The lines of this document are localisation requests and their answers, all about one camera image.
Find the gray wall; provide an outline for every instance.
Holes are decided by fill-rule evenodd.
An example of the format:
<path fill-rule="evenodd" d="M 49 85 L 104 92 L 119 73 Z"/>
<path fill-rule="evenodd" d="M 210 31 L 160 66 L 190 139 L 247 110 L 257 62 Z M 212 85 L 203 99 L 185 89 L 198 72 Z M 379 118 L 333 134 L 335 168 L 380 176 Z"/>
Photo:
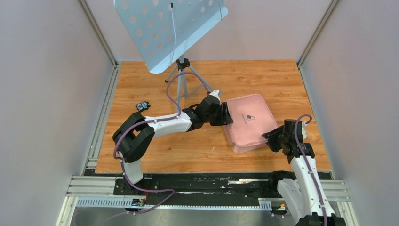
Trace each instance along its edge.
<path fill-rule="evenodd" d="M 76 0 L 2 0 L 0 37 L 0 224 L 53 226 L 111 65 Z"/>
<path fill-rule="evenodd" d="M 398 225 L 399 1 L 344 0 L 303 70 L 362 226 Z"/>
<path fill-rule="evenodd" d="M 185 57 L 298 60 L 330 1 L 225 0 L 229 14 L 191 47 Z M 142 60 L 115 11 L 113 0 L 87 2 L 115 58 Z"/>

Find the pink bag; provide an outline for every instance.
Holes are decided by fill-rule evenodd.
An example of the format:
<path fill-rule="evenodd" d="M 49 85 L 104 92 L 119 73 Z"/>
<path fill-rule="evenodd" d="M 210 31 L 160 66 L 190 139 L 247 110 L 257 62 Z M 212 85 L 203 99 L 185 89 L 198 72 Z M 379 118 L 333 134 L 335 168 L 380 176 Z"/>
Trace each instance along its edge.
<path fill-rule="evenodd" d="M 226 102 L 234 123 L 223 129 L 233 151 L 243 153 L 266 146 L 262 134 L 276 129 L 277 123 L 263 97 L 252 94 Z"/>

